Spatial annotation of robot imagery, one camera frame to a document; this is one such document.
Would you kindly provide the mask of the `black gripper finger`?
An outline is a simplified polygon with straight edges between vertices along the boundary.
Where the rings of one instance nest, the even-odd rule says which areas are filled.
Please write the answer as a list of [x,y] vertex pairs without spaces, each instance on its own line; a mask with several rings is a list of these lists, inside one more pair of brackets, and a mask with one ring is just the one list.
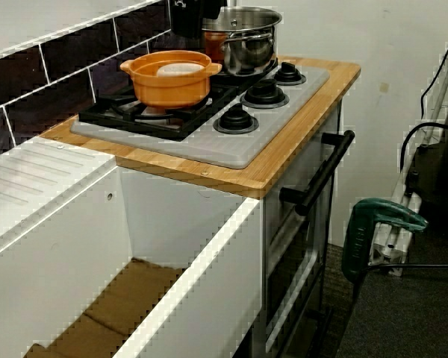
[[206,19],[217,19],[222,6],[222,0],[204,0],[204,17]]
[[172,0],[170,2],[171,30],[186,38],[199,38],[202,27],[204,2],[199,0]]

